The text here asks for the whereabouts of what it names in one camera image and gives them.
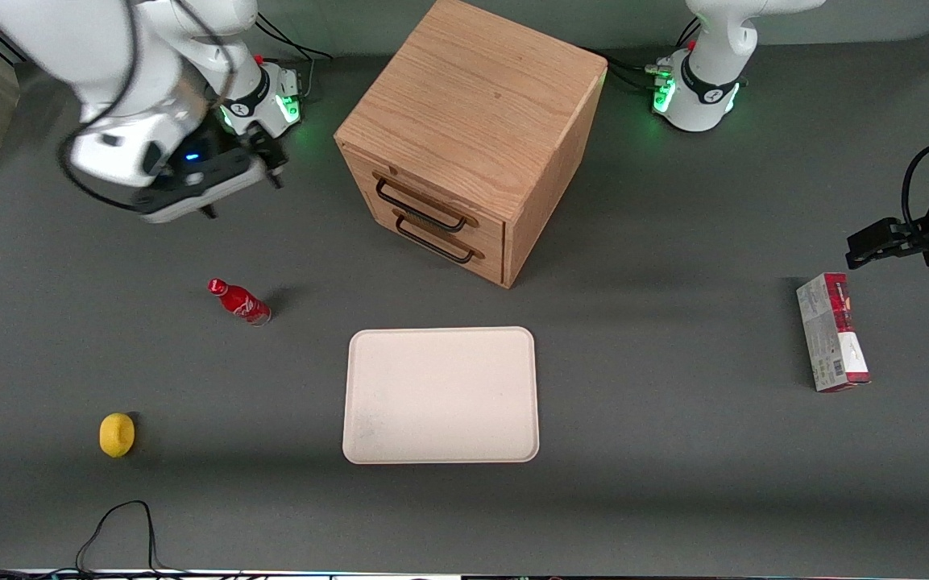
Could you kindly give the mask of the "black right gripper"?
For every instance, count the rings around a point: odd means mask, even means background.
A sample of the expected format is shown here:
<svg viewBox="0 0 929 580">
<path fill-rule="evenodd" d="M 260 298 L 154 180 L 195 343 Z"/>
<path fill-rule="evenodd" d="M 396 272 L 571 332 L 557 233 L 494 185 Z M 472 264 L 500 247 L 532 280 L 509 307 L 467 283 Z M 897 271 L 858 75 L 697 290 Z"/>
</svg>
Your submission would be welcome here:
<svg viewBox="0 0 929 580">
<path fill-rule="evenodd" d="M 150 186 L 140 190 L 141 213 L 192 213 L 217 220 L 213 203 L 264 180 L 284 187 L 287 155 L 270 135 L 251 135 L 251 153 L 238 140 L 196 137 L 170 155 Z"/>
</svg>

